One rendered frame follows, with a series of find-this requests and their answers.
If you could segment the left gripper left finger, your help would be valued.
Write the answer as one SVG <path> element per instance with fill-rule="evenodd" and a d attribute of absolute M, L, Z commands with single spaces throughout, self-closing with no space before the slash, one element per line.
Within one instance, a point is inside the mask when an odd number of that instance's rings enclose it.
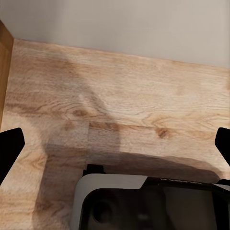
<path fill-rule="evenodd" d="M 0 133 L 0 185 L 24 146 L 20 127 Z"/>

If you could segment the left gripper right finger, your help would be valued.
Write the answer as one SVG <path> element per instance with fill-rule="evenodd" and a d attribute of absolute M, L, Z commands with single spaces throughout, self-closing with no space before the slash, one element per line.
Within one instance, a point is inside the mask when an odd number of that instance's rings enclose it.
<path fill-rule="evenodd" d="M 218 128 L 215 145 L 230 166 L 230 129 Z"/>

